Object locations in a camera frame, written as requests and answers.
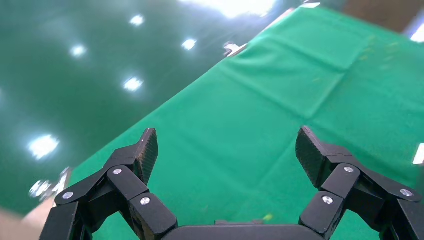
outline bright light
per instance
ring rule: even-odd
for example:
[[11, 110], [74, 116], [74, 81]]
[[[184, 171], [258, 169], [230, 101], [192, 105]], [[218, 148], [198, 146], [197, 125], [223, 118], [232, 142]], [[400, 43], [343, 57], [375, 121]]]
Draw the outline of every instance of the bright light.
[[87, 48], [85, 48], [83, 45], [77, 45], [74, 46], [70, 50], [70, 54], [72, 54], [74, 57], [81, 57], [87, 52]]
[[180, 0], [181, 2], [198, 4], [216, 9], [228, 18], [242, 14], [266, 16], [276, 0]]
[[411, 40], [417, 43], [424, 42], [424, 24], [418, 28], [414, 35], [412, 35]]
[[145, 22], [145, 19], [141, 15], [137, 15], [129, 21], [130, 24], [138, 27]]
[[416, 155], [413, 159], [413, 164], [423, 164], [424, 163], [424, 143], [421, 143], [416, 151]]
[[142, 81], [133, 77], [130, 80], [125, 82], [125, 84], [123, 85], [123, 88], [131, 92], [134, 92], [135, 90], [139, 89], [142, 85], [143, 85]]
[[29, 145], [29, 150], [32, 152], [32, 155], [37, 160], [40, 160], [42, 157], [53, 152], [58, 146], [59, 141], [52, 138], [52, 135], [42, 136], [37, 138], [35, 141], [31, 142]]
[[196, 45], [196, 40], [194, 40], [194, 39], [189, 39], [189, 40], [187, 40], [187, 41], [183, 42], [181, 46], [182, 46], [183, 48], [187, 49], [187, 50], [190, 50], [190, 49], [192, 49], [195, 45]]
[[313, 3], [304, 3], [303, 5], [301, 5], [302, 8], [307, 8], [307, 9], [314, 9], [316, 7], [318, 7], [320, 5], [319, 2], [313, 2]]

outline metal screw head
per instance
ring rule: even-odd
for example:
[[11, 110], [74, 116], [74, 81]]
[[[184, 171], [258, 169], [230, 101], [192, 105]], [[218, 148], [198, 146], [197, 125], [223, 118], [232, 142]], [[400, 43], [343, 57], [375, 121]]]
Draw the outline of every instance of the metal screw head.
[[63, 198], [63, 199], [70, 199], [73, 195], [74, 195], [74, 193], [73, 193], [73, 192], [68, 191], [67, 193], [65, 193], [65, 194], [62, 196], [62, 198]]
[[113, 171], [113, 174], [115, 174], [115, 175], [118, 175], [118, 174], [120, 174], [120, 173], [122, 173], [122, 169], [120, 169], [120, 168], [115, 169], [115, 170]]
[[412, 197], [414, 195], [411, 191], [406, 190], [406, 189], [402, 189], [402, 190], [400, 190], [400, 192], [407, 197]]
[[348, 173], [353, 173], [353, 172], [354, 172], [354, 170], [353, 170], [351, 167], [348, 167], [348, 166], [345, 166], [345, 167], [344, 167], [344, 170], [345, 170], [346, 172], [348, 172]]
[[150, 203], [150, 198], [148, 198], [148, 197], [143, 197], [141, 200], [140, 200], [140, 203], [141, 203], [141, 205], [147, 205], [147, 204], [149, 204]]
[[326, 203], [326, 204], [332, 204], [333, 203], [333, 199], [329, 196], [323, 196], [322, 200], [324, 200], [324, 203]]

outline table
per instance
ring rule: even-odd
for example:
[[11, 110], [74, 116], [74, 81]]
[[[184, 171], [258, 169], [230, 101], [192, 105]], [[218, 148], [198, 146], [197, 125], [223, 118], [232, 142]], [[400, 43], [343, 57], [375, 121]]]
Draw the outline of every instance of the table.
[[[366, 167], [414, 187], [423, 62], [423, 47], [403, 36], [325, 8], [299, 8], [81, 164], [72, 182], [156, 128], [149, 187], [180, 226], [293, 224], [317, 191], [295, 156], [297, 132], [308, 125]], [[378, 239], [351, 212], [332, 239], [347, 236]], [[94, 238], [135, 235], [115, 214]]]

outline floor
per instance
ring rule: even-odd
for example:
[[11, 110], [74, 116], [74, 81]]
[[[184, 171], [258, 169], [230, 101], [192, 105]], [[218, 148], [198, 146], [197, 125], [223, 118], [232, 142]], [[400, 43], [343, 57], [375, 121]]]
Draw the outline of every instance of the floor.
[[78, 166], [222, 60], [226, 42], [299, 2], [0, 0], [0, 206], [28, 213], [36, 181]]

